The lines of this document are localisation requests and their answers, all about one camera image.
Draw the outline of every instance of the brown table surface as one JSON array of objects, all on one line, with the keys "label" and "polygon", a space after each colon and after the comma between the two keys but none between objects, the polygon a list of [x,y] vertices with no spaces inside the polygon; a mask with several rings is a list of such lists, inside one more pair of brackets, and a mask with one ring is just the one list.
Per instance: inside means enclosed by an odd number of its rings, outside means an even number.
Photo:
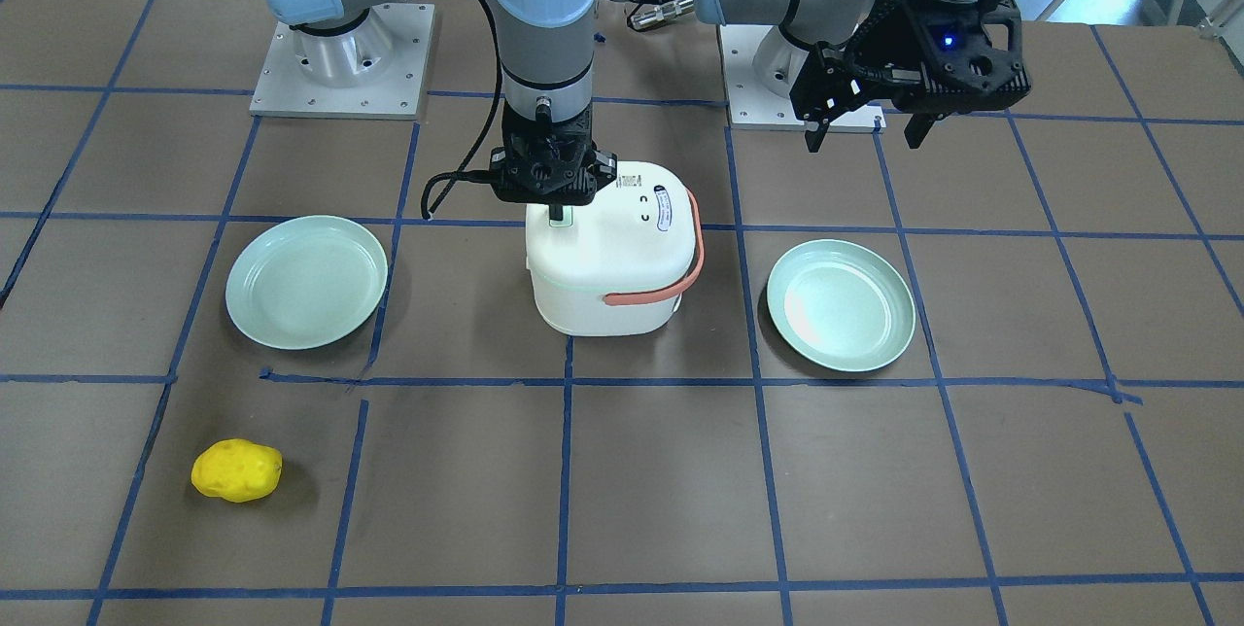
[{"label": "brown table surface", "polygon": [[[1011,113],[814,156],[729,128],[709,25],[606,2],[596,141],[693,188],[707,264],[657,332],[567,339],[521,207],[462,187],[418,219],[491,90],[474,2],[433,2],[394,122],[250,117],[262,0],[0,0],[0,624],[1244,622],[1218,42],[1025,25]],[[225,278],[310,214],[382,241],[383,317],[269,350]],[[893,365],[836,375],[774,329],[769,268],[821,238],[914,290]],[[271,497],[190,487],[231,437],[285,454]]]}]

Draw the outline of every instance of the blue tape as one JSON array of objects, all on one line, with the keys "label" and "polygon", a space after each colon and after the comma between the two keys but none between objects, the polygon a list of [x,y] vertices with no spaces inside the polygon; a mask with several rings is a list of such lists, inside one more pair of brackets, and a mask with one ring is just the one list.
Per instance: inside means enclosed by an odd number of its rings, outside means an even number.
[{"label": "blue tape", "polygon": [[566,337],[566,368],[562,372],[561,479],[557,489],[557,599],[554,625],[566,625],[566,571],[570,563],[570,446],[573,421],[575,337]]},{"label": "blue tape", "polygon": [[109,386],[164,386],[173,375],[0,373],[0,383],[103,383]]},{"label": "blue tape", "polygon": [[109,90],[108,87],[91,87],[81,85],[0,85],[0,91],[87,91],[87,93],[102,95],[103,91]]},{"label": "blue tape", "polygon": [[1200,220],[1197,219],[1194,210],[1192,210],[1192,204],[1188,202],[1188,197],[1183,193],[1183,188],[1174,177],[1174,172],[1171,169],[1171,164],[1166,159],[1162,148],[1158,147],[1158,139],[1153,137],[1153,129],[1149,128],[1148,119],[1146,119],[1146,117],[1141,113],[1141,107],[1136,103],[1132,90],[1128,90],[1127,82],[1123,81],[1123,73],[1118,71],[1118,65],[1115,63],[1115,58],[1111,57],[1110,51],[1106,50],[1106,41],[1103,41],[1101,34],[1097,32],[1096,25],[1090,25],[1088,29],[1091,29],[1092,36],[1096,37],[1101,54],[1106,56],[1106,62],[1110,65],[1111,72],[1115,72],[1115,80],[1118,81],[1120,88],[1123,90],[1123,95],[1127,97],[1127,103],[1131,105],[1132,112],[1136,113],[1137,119],[1141,122],[1146,137],[1149,139],[1149,143],[1153,144],[1153,153],[1156,153],[1159,163],[1162,164],[1162,169],[1166,172],[1167,179],[1171,182],[1171,187],[1174,189],[1176,195],[1179,197],[1179,202],[1183,205],[1183,210],[1188,214],[1188,219],[1192,220],[1192,227],[1195,228],[1197,235],[1199,235],[1202,241],[1204,241],[1205,251],[1209,253],[1209,259],[1214,263],[1214,269],[1218,270],[1218,276],[1222,278],[1223,285],[1227,286],[1227,292],[1230,294],[1232,300],[1235,301],[1235,310],[1239,311],[1240,315],[1244,315],[1244,301],[1240,300],[1240,295],[1232,284],[1230,276],[1228,276],[1227,270],[1223,269],[1223,263],[1219,261],[1218,253],[1214,251],[1214,245],[1205,238],[1205,230],[1200,227]]},{"label": "blue tape", "polygon": [[1003,604],[1003,591],[998,582],[998,571],[994,568],[993,551],[989,549],[989,538],[985,534],[985,521],[980,515],[980,504],[977,502],[977,489],[972,483],[972,472],[968,468],[968,454],[963,449],[963,439],[959,437],[959,423],[954,418],[954,407],[950,404],[950,392],[948,392],[942,373],[942,363],[937,356],[937,346],[933,342],[933,330],[929,327],[928,311],[924,307],[924,296],[921,291],[919,279],[916,275],[916,261],[912,259],[911,245],[907,244],[907,235],[903,233],[902,214],[898,213],[898,198],[894,193],[894,184],[889,177],[889,166],[886,162],[886,151],[881,144],[881,133],[875,131],[872,144],[877,153],[877,162],[881,166],[881,178],[886,185],[886,197],[889,200],[889,212],[894,218],[894,227],[898,231],[898,244],[903,250],[903,261],[907,264],[907,275],[912,285],[912,300],[916,301],[919,312],[921,329],[924,330],[924,341],[928,343],[929,365],[933,367],[933,376],[937,378],[938,396],[942,398],[942,412],[945,413],[947,427],[950,431],[950,442],[954,446],[954,457],[959,463],[959,475],[963,479],[963,490],[968,497],[968,509],[972,512],[972,524],[977,531],[977,541],[980,544],[980,558],[985,565],[985,576],[989,579],[989,591],[994,597],[994,610],[998,612],[999,626],[1008,626],[1006,606]]},{"label": "blue tape", "polygon": [[117,87],[118,95],[195,95],[207,97],[249,97],[255,90],[193,90],[177,87]]},{"label": "blue tape", "polygon": [[[154,0],[148,0],[148,9],[151,2]],[[203,260],[203,269],[199,271],[199,283],[194,289],[194,296],[190,299],[190,305],[187,307],[185,320],[182,322],[182,331],[177,339],[177,346],[173,350],[173,357],[169,361],[168,375],[172,381],[177,378],[177,368],[182,362],[182,355],[185,351],[185,343],[190,337],[190,327],[194,324],[194,317],[198,314],[199,305],[203,302],[203,292],[208,286],[208,275],[211,273],[211,266],[216,259],[216,251],[220,248],[220,238],[224,235],[225,230],[225,218],[229,215],[229,210],[233,208],[233,202],[238,195],[238,187],[241,183],[241,177],[246,171],[246,162],[250,161],[251,149],[255,147],[255,137],[259,133],[260,118],[255,118],[250,126],[250,134],[246,138],[245,147],[240,159],[238,161],[238,169],[234,172],[233,183],[229,187],[229,193],[225,197],[224,205],[220,210],[220,219],[216,223],[216,231],[211,239],[211,245],[208,248],[208,255]],[[100,620],[100,611],[103,609],[103,600],[112,584],[112,574],[117,568],[117,560],[121,558],[121,546],[126,541],[126,535],[129,531],[129,520],[133,516],[134,505],[138,502],[138,489],[142,488],[143,475],[147,473],[147,462],[151,459],[152,449],[156,447],[156,437],[159,434],[159,429],[164,423],[164,413],[168,409],[169,396],[172,395],[173,383],[164,383],[164,390],[160,392],[159,402],[156,403],[156,413],[152,417],[151,428],[147,432],[147,441],[143,442],[143,451],[138,457],[138,465],[134,469],[133,480],[129,483],[129,493],[126,497],[124,508],[121,512],[121,519],[117,521],[117,531],[112,538],[112,546],[108,549],[108,560],[103,565],[103,574],[100,576],[100,587],[96,592],[95,600],[91,602],[91,612],[87,616],[87,626],[96,626]]]},{"label": "blue tape", "polygon": [[[1059,224],[1054,219],[1054,210],[1050,209],[1050,202],[1045,198],[1045,190],[1041,188],[1041,180],[1036,177],[1036,167],[1033,164],[1033,158],[1028,153],[1028,147],[1024,144],[1024,137],[1020,134],[1019,126],[1015,118],[1009,116],[1006,122],[1010,126],[1011,134],[1015,137],[1015,144],[1019,148],[1020,157],[1024,158],[1024,167],[1028,168],[1028,175],[1033,179],[1033,188],[1036,189],[1036,198],[1041,202],[1041,210],[1045,212],[1045,219],[1050,224],[1050,229],[1055,233],[1059,231]],[[1085,321],[1088,324],[1088,334],[1092,335],[1093,347],[1097,350],[1097,358],[1101,360],[1101,368],[1106,373],[1106,385],[1111,388],[1116,388],[1116,381],[1113,370],[1110,367],[1110,360],[1106,357],[1106,347],[1101,341],[1101,334],[1097,332],[1097,321],[1093,320],[1092,309],[1088,307],[1088,297],[1085,295],[1084,285],[1080,284],[1080,276],[1076,274],[1076,268],[1071,264],[1071,254],[1067,253],[1067,245],[1062,241],[1062,238],[1054,236],[1055,244],[1059,246],[1059,254],[1062,256],[1062,264],[1067,270],[1067,278],[1071,279],[1071,287],[1076,292],[1076,300],[1080,301],[1080,310],[1085,314]],[[1115,402],[1122,403],[1122,393],[1115,395]]]},{"label": "blue tape", "polygon": [[407,194],[411,192],[411,175],[414,173],[414,156],[419,144],[419,124],[414,122],[411,127],[411,142],[406,151],[406,168],[402,171],[402,187],[398,189],[397,210],[393,215],[393,235],[389,241],[389,264],[384,276],[384,292],[381,294],[381,302],[376,307],[376,325],[372,330],[372,347],[367,353],[367,363],[363,372],[371,370],[381,353],[381,336],[384,332],[384,317],[388,312],[388,297],[393,289],[393,273],[397,268],[398,246],[402,241],[402,213],[406,210]]},{"label": "blue tape", "polygon": [[367,434],[367,408],[371,403],[358,401],[358,423],[355,427],[355,448],[350,453],[350,474],[346,475],[346,492],[341,498],[341,520],[337,523],[337,540],[332,548],[332,566],[328,569],[328,591],[323,596],[321,626],[332,624],[332,607],[337,599],[337,584],[341,579],[341,560],[346,554],[346,536],[350,534],[350,515],[355,507],[355,487],[358,483],[358,464],[363,457],[363,437]]},{"label": "blue tape", "polygon": [[756,314],[751,305],[751,276],[748,270],[748,245],[743,230],[743,197],[739,192],[739,173],[734,162],[734,136],[730,127],[723,128],[725,134],[725,161],[730,171],[730,199],[734,208],[734,231],[739,250],[739,273],[743,280],[743,309],[748,320],[748,353],[751,357],[751,386],[756,398],[756,431],[760,437],[760,462],[765,474],[765,497],[769,503],[769,524],[774,541],[774,561],[778,570],[778,589],[781,599],[784,626],[794,626],[795,612],[790,604],[789,575],[786,572],[786,545],[781,533],[781,514],[778,508],[778,485],[774,480],[773,449],[769,444],[769,418],[765,411],[765,388],[760,375],[760,348],[758,346]]},{"label": "blue tape", "polygon": [[1166,494],[1162,492],[1162,485],[1158,483],[1158,475],[1153,470],[1153,463],[1149,460],[1149,454],[1144,449],[1144,442],[1141,441],[1141,431],[1136,426],[1136,419],[1132,418],[1131,412],[1123,413],[1123,419],[1127,421],[1127,429],[1132,432],[1132,443],[1136,444],[1136,453],[1141,455],[1141,463],[1144,467],[1144,475],[1149,479],[1149,487],[1153,489],[1153,498],[1158,502],[1158,508],[1162,510],[1162,519],[1166,520],[1167,529],[1171,533],[1171,540],[1174,541],[1174,549],[1179,554],[1179,563],[1183,564],[1184,577],[1192,586],[1192,594],[1195,595],[1197,606],[1200,607],[1200,616],[1205,620],[1205,626],[1214,626],[1214,617],[1209,614],[1209,604],[1205,602],[1205,595],[1200,590],[1200,581],[1197,574],[1192,570],[1192,560],[1188,558],[1188,550],[1183,545],[1183,539],[1179,538],[1179,528],[1174,524],[1174,514],[1171,512],[1171,505],[1166,502]]}]

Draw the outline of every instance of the blue tape grid line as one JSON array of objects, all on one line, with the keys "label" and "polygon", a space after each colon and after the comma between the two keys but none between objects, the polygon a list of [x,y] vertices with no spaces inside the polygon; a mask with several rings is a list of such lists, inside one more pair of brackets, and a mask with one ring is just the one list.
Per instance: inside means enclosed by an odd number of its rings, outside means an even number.
[{"label": "blue tape grid line", "polygon": [[[1028,175],[1033,180],[1033,188],[1036,189],[1036,198],[1041,202],[1041,210],[1045,212],[1045,220],[1050,224],[1050,230],[1057,233],[1059,224],[1054,219],[1054,210],[1050,209],[1050,202],[1045,198],[1045,190],[1041,188],[1041,180],[1036,177],[1036,167],[1033,164],[1033,158],[1028,153],[1026,144],[1024,144],[1024,137],[1020,134],[1019,126],[1010,116],[1006,117],[1006,122],[1010,126],[1011,134],[1015,137],[1015,144],[1019,148],[1020,157],[1024,158],[1024,167],[1028,168]],[[1080,301],[1080,310],[1084,311],[1085,320],[1088,324],[1088,334],[1092,335],[1092,343],[1097,350],[1097,358],[1101,360],[1101,368],[1106,373],[1106,385],[1115,388],[1117,378],[1115,377],[1113,370],[1110,367],[1110,358],[1106,356],[1106,347],[1101,341],[1101,334],[1097,332],[1097,321],[1093,320],[1092,309],[1088,307],[1088,297],[1085,295],[1084,285],[1080,284],[1080,276],[1076,274],[1075,264],[1071,264],[1071,254],[1067,253],[1066,241],[1062,241],[1062,238],[1059,236],[1054,236],[1054,241],[1059,246],[1059,255],[1062,256],[1062,264],[1067,270],[1067,278],[1071,280],[1071,287],[1076,291],[1076,300]],[[1123,402],[1122,393],[1113,396],[1113,399],[1116,403]]]},{"label": "blue tape grid line", "polygon": [[1141,107],[1136,103],[1136,97],[1133,97],[1132,90],[1127,88],[1127,82],[1123,81],[1123,73],[1118,71],[1118,65],[1115,63],[1115,58],[1111,57],[1110,51],[1106,50],[1106,41],[1103,41],[1101,34],[1097,32],[1096,25],[1090,25],[1088,29],[1091,29],[1092,36],[1096,37],[1101,54],[1106,56],[1106,62],[1110,63],[1111,72],[1115,72],[1115,80],[1118,81],[1120,88],[1123,90],[1123,95],[1127,97],[1127,103],[1131,105],[1132,112],[1136,113],[1137,121],[1141,122],[1141,128],[1144,129],[1146,137],[1149,139],[1149,143],[1153,144],[1153,153],[1156,153],[1159,163],[1162,164],[1162,169],[1166,172],[1167,179],[1171,180],[1171,187],[1174,188],[1176,195],[1179,197],[1183,210],[1188,214],[1188,219],[1192,220],[1192,227],[1195,228],[1197,235],[1205,246],[1205,251],[1209,253],[1209,259],[1214,263],[1214,269],[1218,270],[1218,275],[1222,278],[1223,285],[1227,286],[1227,291],[1230,294],[1232,300],[1235,301],[1235,310],[1239,311],[1240,315],[1244,315],[1244,301],[1240,301],[1240,295],[1235,290],[1235,286],[1232,285],[1232,280],[1230,276],[1227,275],[1227,270],[1223,269],[1223,263],[1219,261],[1218,253],[1214,251],[1214,245],[1210,244],[1208,236],[1205,236],[1205,230],[1200,227],[1200,220],[1197,219],[1194,210],[1192,210],[1192,204],[1188,202],[1186,193],[1183,193],[1179,180],[1174,177],[1174,172],[1171,169],[1171,163],[1167,161],[1162,148],[1158,147],[1158,139],[1153,137],[1153,129],[1149,128],[1148,119],[1141,113]]},{"label": "blue tape grid line", "polygon": [[1127,421],[1127,429],[1132,432],[1132,443],[1136,444],[1136,453],[1141,454],[1141,463],[1144,465],[1144,474],[1149,479],[1149,487],[1153,488],[1153,497],[1158,502],[1158,507],[1162,509],[1162,519],[1166,520],[1167,529],[1171,533],[1171,540],[1174,541],[1174,548],[1179,553],[1179,563],[1183,564],[1184,577],[1192,586],[1192,594],[1195,595],[1197,606],[1200,607],[1200,615],[1205,619],[1205,626],[1214,626],[1213,614],[1209,614],[1209,605],[1205,602],[1205,594],[1200,590],[1200,580],[1197,577],[1197,572],[1192,569],[1192,560],[1188,558],[1187,546],[1183,545],[1183,539],[1179,538],[1179,528],[1174,524],[1174,514],[1171,512],[1171,505],[1166,502],[1166,494],[1162,492],[1162,485],[1158,483],[1158,475],[1153,470],[1153,463],[1149,460],[1149,454],[1144,449],[1144,442],[1141,441],[1141,431],[1136,426],[1136,419],[1132,418],[1131,412],[1125,412],[1123,418]]},{"label": "blue tape grid line", "polygon": [[39,219],[35,222],[35,228],[30,231],[30,238],[26,239],[26,244],[17,255],[17,261],[12,265],[12,271],[9,273],[9,279],[5,280],[4,287],[0,289],[0,309],[4,307],[5,301],[9,299],[9,294],[12,292],[14,286],[17,284],[17,278],[21,276],[22,268],[26,266],[26,260],[30,259],[30,253],[35,248],[35,243],[39,241],[39,236],[44,231],[44,225],[47,224],[47,217],[56,208],[57,199],[61,198],[61,193],[65,190],[65,184],[68,183],[70,175],[73,174],[73,168],[77,166],[82,151],[85,151],[91,133],[95,131],[96,123],[103,113],[103,107],[108,103],[108,97],[112,95],[112,90],[117,86],[117,80],[121,77],[122,68],[126,68],[126,62],[129,60],[131,51],[134,50],[134,42],[138,41],[138,34],[142,34],[143,25],[147,24],[147,15],[151,15],[152,5],[156,0],[147,0],[147,5],[143,6],[143,11],[138,15],[138,22],[134,25],[133,32],[129,34],[129,40],[126,42],[124,50],[121,51],[121,60],[117,60],[117,65],[112,68],[112,76],[108,77],[108,86],[104,87],[103,93],[100,96],[100,103],[95,105],[95,112],[91,113],[91,121],[87,122],[86,129],[82,131],[82,137],[78,138],[77,147],[73,148],[73,153],[70,156],[70,161],[65,166],[61,177],[56,180],[52,188],[51,195],[47,197],[47,202],[41,210]]},{"label": "blue tape grid line", "polygon": [[[889,199],[889,210],[894,217],[894,224],[902,228],[903,219],[898,212],[898,198],[889,177],[889,166],[886,162],[886,151],[881,144],[881,128],[872,134],[872,144],[877,152],[877,162],[881,166],[881,177],[886,184],[886,197]],[[928,343],[929,363],[933,366],[933,377],[937,381],[938,396],[942,398],[942,411],[945,413],[947,427],[950,432],[950,442],[954,446],[955,459],[959,463],[959,475],[963,479],[963,489],[968,498],[968,509],[972,512],[972,524],[977,529],[977,543],[980,544],[980,559],[985,566],[985,576],[989,580],[989,591],[994,597],[994,610],[998,612],[999,626],[1008,626],[1006,606],[1003,604],[1001,584],[998,581],[998,571],[994,569],[993,551],[989,549],[989,538],[985,534],[985,521],[980,514],[980,504],[977,502],[977,489],[972,483],[972,472],[968,468],[968,454],[963,449],[963,439],[959,436],[959,423],[954,418],[954,406],[950,404],[950,392],[942,375],[942,363],[937,356],[937,346],[933,343],[933,330],[929,326],[928,311],[924,307],[924,296],[921,291],[921,283],[916,275],[916,261],[912,258],[911,245],[907,243],[906,233],[898,233],[898,244],[903,250],[903,261],[907,264],[907,274],[912,283],[912,300],[916,301],[919,312],[921,329],[924,330],[924,341]]]},{"label": "blue tape grid line", "polygon": [[397,268],[398,246],[402,240],[402,213],[406,210],[407,195],[411,192],[411,177],[414,174],[414,157],[419,147],[419,124],[414,122],[411,128],[411,143],[406,151],[406,169],[402,173],[402,187],[398,192],[397,198],[397,210],[393,215],[393,235],[389,241],[389,264],[388,273],[384,278],[384,292],[381,295],[381,302],[376,309],[376,325],[372,331],[372,348],[367,355],[367,363],[363,370],[367,371],[376,363],[376,358],[381,353],[381,335],[384,332],[384,317],[388,312],[388,299],[389,292],[393,289],[393,273]]},{"label": "blue tape grid line", "polygon": [[[0,219],[31,219],[41,214],[35,210],[0,210]],[[90,210],[53,210],[50,220],[117,220],[117,222],[169,222],[169,223],[215,223],[220,217],[213,214],[177,213],[91,213]],[[230,215],[229,223],[284,223],[296,215]],[[387,224],[387,227],[409,227],[422,224],[429,228],[522,228],[521,220],[489,219],[444,219],[423,220],[422,218],[376,218],[352,215],[345,217],[360,224]],[[1227,233],[1101,233],[1080,230],[983,230],[973,228],[892,228],[887,224],[724,224],[705,223],[705,230],[733,233],[867,233],[868,235],[942,235],[962,238],[1062,238],[1085,240],[1173,240],[1173,241],[1244,241],[1244,235]]]},{"label": "blue tape grid line", "polygon": [[[376,378],[347,378],[336,375],[299,375],[277,373],[271,368],[264,368],[259,378],[272,383],[335,383],[341,386],[357,387],[396,387],[396,388],[427,388],[427,387],[559,387],[564,378],[406,378],[406,377],[376,377]],[[938,383],[949,387],[963,386],[1029,386],[1036,388],[1076,388],[1097,393],[1110,398],[1120,396],[1123,402],[1144,404],[1144,401],[1135,395],[1121,392],[1107,386],[1103,381],[1088,378],[1020,378],[1020,377],[962,377],[962,378],[596,378],[573,377],[570,383],[585,387],[792,387],[809,386],[817,388],[933,388]],[[1148,388],[1244,388],[1244,381],[1120,381],[1121,383],[1148,387]]]},{"label": "blue tape grid line", "polygon": [[209,245],[208,254],[203,260],[203,269],[199,271],[199,283],[194,289],[194,296],[190,299],[190,306],[187,309],[185,320],[182,322],[182,331],[178,335],[177,346],[173,348],[173,357],[168,365],[168,382],[164,383],[164,390],[160,392],[159,402],[156,404],[156,413],[152,417],[151,428],[147,432],[147,441],[143,443],[143,451],[138,457],[134,478],[129,483],[129,493],[126,497],[126,505],[121,512],[121,519],[117,521],[117,530],[112,538],[112,546],[108,550],[108,560],[103,566],[103,574],[100,576],[98,590],[91,602],[91,612],[87,616],[86,622],[87,626],[96,626],[96,624],[98,624],[100,611],[103,609],[103,600],[106,599],[108,587],[112,584],[112,574],[117,568],[117,560],[121,558],[121,546],[124,544],[126,535],[129,530],[129,520],[133,516],[134,505],[138,502],[138,489],[142,488],[143,475],[146,475],[147,472],[147,460],[151,458],[152,449],[156,447],[156,437],[159,434],[160,426],[164,422],[164,412],[168,409],[173,381],[177,380],[177,370],[182,363],[182,356],[183,352],[185,352],[185,343],[190,339],[190,327],[194,325],[194,316],[199,311],[199,305],[203,302],[204,290],[208,287],[208,276],[211,273],[211,266],[216,259],[216,251],[220,248],[220,238],[224,235],[225,227],[228,224],[225,217],[228,217],[229,212],[233,209],[233,202],[238,195],[238,187],[240,187],[243,174],[245,174],[246,171],[246,162],[250,161],[251,149],[255,147],[255,137],[259,134],[259,118],[255,118],[251,122],[250,134],[246,137],[241,159],[238,162],[238,169],[235,171],[233,183],[229,187],[224,208],[220,210],[220,219],[216,223],[215,235],[213,235],[211,245]]},{"label": "blue tape grid line", "polygon": [[[1244,572],[1195,572],[1199,582],[1244,584]],[[999,576],[1003,587],[1041,587],[1067,585],[1181,585],[1187,572],[1117,572],[1084,575]],[[862,592],[886,590],[962,590],[989,586],[988,577],[913,577],[889,580],[794,580],[791,592]],[[408,585],[337,587],[336,597],[506,597],[556,596],[557,585]],[[607,582],[576,585],[575,595],[668,595],[776,592],[776,581],[753,582]],[[0,601],[88,600],[95,590],[0,590]],[[274,600],[317,599],[327,587],[123,587],[107,591],[107,600]]]},{"label": "blue tape grid line", "polygon": [[[734,136],[730,127],[724,128],[725,133],[725,161],[730,171],[730,198],[734,208],[734,224],[741,228],[743,224],[743,198],[739,192],[739,174],[734,162]],[[748,319],[748,351],[751,356],[751,387],[756,397],[756,429],[760,437],[760,462],[765,474],[765,495],[769,502],[769,523],[774,540],[774,560],[778,568],[778,591],[781,600],[781,615],[784,626],[794,626],[795,612],[790,602],[790,580],[786,574],[786,545],[781,533],[781,514],[778,508],[778,484],[774,479],[773,448],[769,444],[769,417],[765,411],[765,388],[760,375],[760,350],[758,347],[756,314],[751,300],[751,276],[748,273],[748,245],[745,233],[739,229],[734,231],[735,244],[739,250],[739,273],[743,280],[743,309]]]},{"label": "blue tape grid line", "polygon": [[561,478],[557,489],[557,599],[554,626],[566,626],[566,572],[570,564],[570,451],[573,421],[575,337],[566,337],[566,370],[561,387]]},{"label": "blue tape grid line", "polygon": [[355,507],[355,488],[358,483],[358,465],[363,457],[363,437],[367,434],[368,401],[358,401],[358,424],[355,428],[355,448],[350,453],[350,474],[346,477],[346,492],[341,498],[341,519],[337,521],[337,540],[332,548],[332,565],[328,569],[328,586],[323,595],[323,612],[320,615],[320,626],[332,624],[332,609],[338,594],[337,584],[341,580],[341,560],[346,555],[346,536],[350,534],[350,515]]}]

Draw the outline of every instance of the robotic arm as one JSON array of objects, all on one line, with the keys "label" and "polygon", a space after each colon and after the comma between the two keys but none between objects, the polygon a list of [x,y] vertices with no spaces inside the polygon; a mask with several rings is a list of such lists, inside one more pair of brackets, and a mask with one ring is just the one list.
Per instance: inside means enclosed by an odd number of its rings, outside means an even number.
[{"label": "robotic arm", "polygon": [[[309,37],[360,29],[391,1],[402,0],[267,0]],[[505,91],[504,147],[486,173],[469,174],[505,202],[586,205],[616,177],[616,157],[592,142],[595,0],[481,1]],[[871,1],[695,0],[695,10],[709,24],[774,25],[754,65],[791,100],[812,152],[831,121],[871,100],[913,113],[904,134],[918,147],[948,113],[999,111],[1028,93],[1011,0],[877,0],[857,25]],[[1005,30],[1005,46],[986,25]]]}]

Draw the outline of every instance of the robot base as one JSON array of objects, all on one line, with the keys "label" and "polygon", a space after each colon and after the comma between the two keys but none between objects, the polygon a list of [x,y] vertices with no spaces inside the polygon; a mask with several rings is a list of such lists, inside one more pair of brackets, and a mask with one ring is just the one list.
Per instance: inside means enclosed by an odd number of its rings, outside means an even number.
[{"label": "robot base", "polygon": [[[387,2],[374,6],[364,22],[374,41],[388,46],[384,65],[361,73],[337,73],[332,85],[317,81],[302,68],[307,46],[315,45],[317,60],[347,67],[358,55],[353,34],[313,37],[276,24],[272,45],[250,100],[251,116],[286,118],[388,118],[417,117],[432,50],[434,6],[423,2]],[[371,65],[363,61],[363,67]]]},{"label": "robot base", "polygon": [[[746,131],[805,131],[790,100],[765,88],[751,67],[751,58],[769,29],[773,25],[722,25],[718,29],[730,126]],[[881,105],[866,105],[831,122],[830,133],[872,133],[877,122],[886,128]]]}]

